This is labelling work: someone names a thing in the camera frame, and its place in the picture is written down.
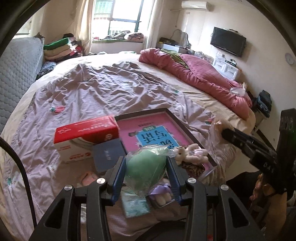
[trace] open box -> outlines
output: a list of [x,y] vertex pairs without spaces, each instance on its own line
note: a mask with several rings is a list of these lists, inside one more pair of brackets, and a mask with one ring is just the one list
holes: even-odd
[[[115,120],[119,127],[119,137],[126,152],[135,151],[147,145],[167,145],[173,149],[197,143],[203,146],[182,122],[168,109],[160,108],[118,115]],[[198,177],[201,181],[217,166],[208,155],[209,162],[203,164],[204,172]]]

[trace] power cord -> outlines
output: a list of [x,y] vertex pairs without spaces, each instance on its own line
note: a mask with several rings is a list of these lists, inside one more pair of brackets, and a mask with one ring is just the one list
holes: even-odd
[[20,158],[16,154],[16,152],[12,149],[12,147],[5,140],[3,140],[2,137],[0,137],[0,147],[11,156],[11,158],[14,160],[14,162],[16,163],[17,167],[20,170],[20,173],[22,175],[22,179],[24,181],[25,189],[27,192],[27,197],[28,197],[29,206],[30,206],[31,215],[32,215],[33,226],[35,228],[37,226],[36,214],[35,214],[30,184],[29,184],[29,180],[28,180],[24,165],[22,164],[22,161],[20,160]]

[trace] floor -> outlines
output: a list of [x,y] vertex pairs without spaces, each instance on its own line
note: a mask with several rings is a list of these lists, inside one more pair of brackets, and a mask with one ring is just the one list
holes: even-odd
[[[253,136],[262,141],[257,134],[254,134]],[[242,152],[238,153],[233,164],[226,170],[226,180],[232,179],[242,172],[258,171],[257,168],[249,163],[249,160],[250,159],[242,154]]]

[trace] bolt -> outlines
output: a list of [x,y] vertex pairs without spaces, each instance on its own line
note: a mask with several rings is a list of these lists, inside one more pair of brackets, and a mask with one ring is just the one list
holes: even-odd
[[66,185],[64,189],[65,191],[70,191],[72,189],[72,185]]
[[221,185],[221,189],[223,191],[227,191],[229,189],[229,187],[227,185],[223,184],[223,185]]
[[96,180],[96,182],[97,182],[98,184],[103,184],[103,183],[106,182],[106,180],[105,180],[104,178],[99,178],[99,179]]
[[187,182],[189,182],[189,183],[196,183],[196,179],[193,178],[193,177],[190,177],[190,178],[187,179]]

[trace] green ball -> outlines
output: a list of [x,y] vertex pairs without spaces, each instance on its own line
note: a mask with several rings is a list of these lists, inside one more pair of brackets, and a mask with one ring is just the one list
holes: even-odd
[[134,191],[148,191],[158,183],[165,171],[166,156],[143,150],[126,165],[126,181]]

